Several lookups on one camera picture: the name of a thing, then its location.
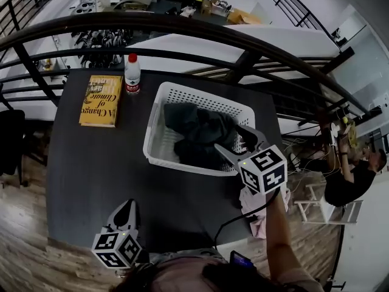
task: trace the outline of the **electronic device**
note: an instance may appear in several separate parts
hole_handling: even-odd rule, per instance
[[[135,200],[122,203],[109,216],[107,225],[95,236],[92,252],[105,267],[131,268],[142,247],[136,241],[139,213]]]
[[[239,265],[247,268],[255,267],[250,259],[236,252],[235,250],[231,251],[230,253],[230,264]]]
[[[247,151],[236,153],[219,144],[215,148],[239,172],[251,193],[263,195],[281,187],[287,181],[287,161],[276,145],[270,146],[265,135],[251,127],[237,125]]]

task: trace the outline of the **dark gray table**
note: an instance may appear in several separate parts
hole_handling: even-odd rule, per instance
[[[142,147],[151,107],[165,81],[190,86],[250,106],[256,127],[281,145],[271,96],[206,80],[142,73],[141,92],[122,92],[116,128],[78,124],[86,85],[92,74],[72,71],[57,110],[47,170],[49,236],[90,247],[109,214],[134,198],[140,206],[140,238],[154,252],[212,245],[220,224],[241,214],[239,176],[213,177],[150,165]],[[218,243],[250,234],[246,221],[225,229]]]

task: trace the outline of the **phone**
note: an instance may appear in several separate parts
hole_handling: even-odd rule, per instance
[[[232,265],[239,265],[247,268],[253,268],[255,267],[254,264],[251,262],[250,259],[243,256],[242,254],[239,254],[236,251],[231,251],[230,254],[230,264]]]

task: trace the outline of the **person in black shirt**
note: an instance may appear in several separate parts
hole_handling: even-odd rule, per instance
[[[295,158],[295,167],[302,170],[322,172],[326,178],[325,199],[333,206],[344,206],[361,197],[373,183],[376,173],[381,171],[387,163],[385,152],[380,149],[378,152],[368,150],[365,153],[367,161],[353,161],[356,166],[350,169],[348,161],[348,141],[345,139],[339,142],[339,163],[319,159]],[[331,149],[328,157],[335,158],[334,150]]]

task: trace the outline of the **dark clothing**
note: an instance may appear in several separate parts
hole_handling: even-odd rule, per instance
[[[333,206],[344,206],[359,197],[361,197],[373,183],[376,172],[368,170],[369,162],[360,160],[358,165],[351,170],[354,174],[354,182],[346,181],[340,169],[328,168],[326,160],[318,159],[301,159],[300,168],[328,173],[326,177],[327,185],[325,190],[325,198],[329,204]]]
[[[198,109],[192,103],[165,104],[164,111],[166,126],[184,136],[174,145],[180,163],[220,170],[225,160],[213,144],[233,148],[234,120],[226,114]]]

